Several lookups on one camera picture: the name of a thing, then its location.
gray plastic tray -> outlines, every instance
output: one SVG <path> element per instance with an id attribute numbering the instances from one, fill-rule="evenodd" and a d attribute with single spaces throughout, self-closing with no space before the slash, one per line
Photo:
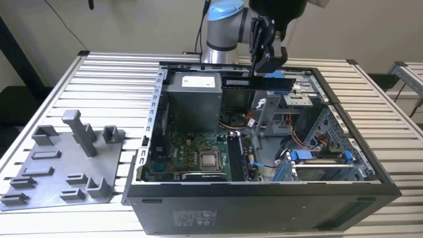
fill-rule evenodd
<path id="1" fill-rule="evenodd" d="M 38 127 L 32 135 L 36 145 L 0 199 L 2 211 L 106 203 L 112 199 L 126 132 L 115 126 L 92 131 L 79 117 L 78 110 L 66 111 L 63 120 L 68 120 L 72 132 L 56 133 L 51 125 Z"/>

motherboard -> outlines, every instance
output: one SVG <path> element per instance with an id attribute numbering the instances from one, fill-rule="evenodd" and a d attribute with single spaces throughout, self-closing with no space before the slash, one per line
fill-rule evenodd
<path id="1" fill-rule="evenodd" d="M 250 136 L 240 139 L 243 156 L 236 158 L 230 157 L 227 139 L 226 134 L 172 134 L 170 158 L 152 162 L 150 181 L 234 181 L 234 161 L 246 165 L 246 181 L 258 181 L 258 169 L 248 163 L 255 158 Z"/>

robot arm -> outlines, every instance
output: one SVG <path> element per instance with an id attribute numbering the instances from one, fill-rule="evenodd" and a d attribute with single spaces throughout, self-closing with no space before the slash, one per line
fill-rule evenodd
<path id="1" fill-rule="evenodd" d="M 303 15 L 307 0 L 250 0 L 250 7 L 258 13 L 251 20 L 251 71 L 274 72 L 287 61 L 286 37 L 290 22 Z"/>
<path id="2" fill-rule="evenodd" d="M 274 72 L 287 61 L 281 43 L 287 25 L 305 12 L 307 0 L 216 1 L 208 14 L 206 63 L 238 63 L 236 45 L 250 44 L 251 72 Z"/>

slotted metal tabletop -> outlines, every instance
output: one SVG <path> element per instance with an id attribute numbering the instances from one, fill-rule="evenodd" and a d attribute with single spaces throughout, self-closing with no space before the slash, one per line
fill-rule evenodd
<path id="1" fill-rule="evenodd" d="M 198 56 L 91 53 L 78 57 L 44 104 L 0 160 L 0 195 L 7 192 L 34 141 L 36 125 L 70 131 L 60 117 L 79 109 L 94 129 L 116 125 L 127 132 L 118 168 L 114 199 L 108 204 L 0 212 L 0 235 L 12 237 L 146 237 L 131 206 L 120 204 L 132 155 L 142 130 L 160 61 L 198 62 Z M 248 64 L 248 58 L 240 58 Z M 291 59 L 286 66 L 319 68 L 342 106 L 402 190 L 403 197 L 343 234 L 247 234 L 212 237 L 355 237 L 423 236 L 423 132 L 358 65 L 346 60 Z"/>

open computer tower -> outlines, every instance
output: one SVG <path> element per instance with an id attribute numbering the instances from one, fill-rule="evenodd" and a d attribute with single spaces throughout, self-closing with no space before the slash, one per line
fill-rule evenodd
<path id="1" fill-rule="evenodd" d="M 123 203 L 148 235 L 345 231 L 401 196 L 315 68 L 162 62 Z"/>

